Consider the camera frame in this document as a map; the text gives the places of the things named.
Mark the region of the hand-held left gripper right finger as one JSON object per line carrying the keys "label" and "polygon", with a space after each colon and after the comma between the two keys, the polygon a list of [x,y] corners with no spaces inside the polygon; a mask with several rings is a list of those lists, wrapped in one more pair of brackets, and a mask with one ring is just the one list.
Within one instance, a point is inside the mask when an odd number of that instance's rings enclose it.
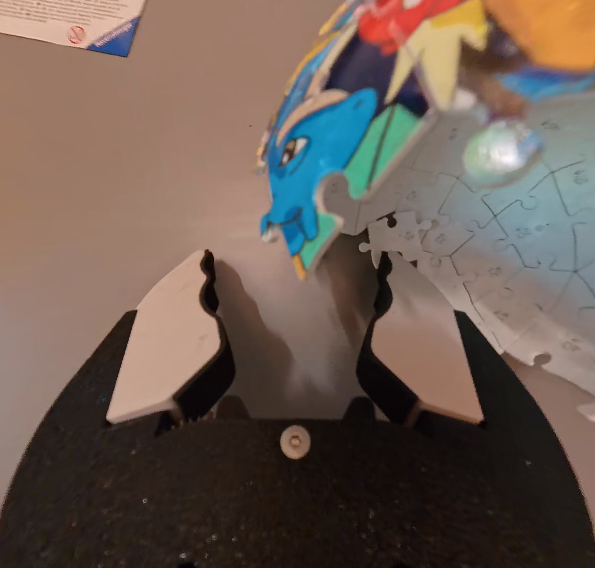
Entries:
{"label": "hand-held left gripper right finger", "polygon": [[484,414],[455,312],[399,253],[383,253],[374,314],[356,364],[365,394],[390,422],[423,413],[479,425]]}

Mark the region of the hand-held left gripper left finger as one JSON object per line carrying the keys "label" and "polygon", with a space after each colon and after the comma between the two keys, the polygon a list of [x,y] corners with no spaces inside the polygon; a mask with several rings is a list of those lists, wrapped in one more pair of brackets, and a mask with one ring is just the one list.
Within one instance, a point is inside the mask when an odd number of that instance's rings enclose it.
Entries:
{"label": "hand-held left gripper left finger", "polygon": [[173,422],[210,413],[235,377],[218,315],[214,256],[198,250],[144,296],[135,316],[106,421],[165,413]]}

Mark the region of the single puzzle piece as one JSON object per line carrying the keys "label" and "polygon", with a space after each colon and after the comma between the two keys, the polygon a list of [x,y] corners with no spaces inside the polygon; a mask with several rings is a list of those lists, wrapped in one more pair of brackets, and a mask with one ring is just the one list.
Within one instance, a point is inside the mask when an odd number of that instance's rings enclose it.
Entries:
{"label": "single puzzle piece", "polygon": [[393,225],[388,217],[368,224],[368,242],[359,244],[359,251],[370,254],[376,269],[383,252],[397,252],[408,262],[417,260],[422,252],[422,237],[433,226],[432,220],[418,222],[413,211],[394,213],[393,219]]}

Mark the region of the colourful puzzle ball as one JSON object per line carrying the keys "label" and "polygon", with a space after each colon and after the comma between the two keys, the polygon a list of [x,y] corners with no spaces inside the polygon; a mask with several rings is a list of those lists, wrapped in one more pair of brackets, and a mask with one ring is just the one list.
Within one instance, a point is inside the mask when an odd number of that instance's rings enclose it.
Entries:
{"label": "colourful puzzle ball", "polygon": [[594,0],[346,0],[257,170],[261,237],[302,280],[339,232],[413,211],[453,307],[594,394]]}

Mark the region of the white instruction leaflet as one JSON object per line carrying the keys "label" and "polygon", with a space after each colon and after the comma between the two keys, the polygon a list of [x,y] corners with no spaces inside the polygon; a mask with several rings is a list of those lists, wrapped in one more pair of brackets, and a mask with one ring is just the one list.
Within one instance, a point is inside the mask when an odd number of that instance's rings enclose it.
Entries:
{"label": "white instruction leaflet", "polygon": [[1,0],[1,33],[126,58],[146,0]]}

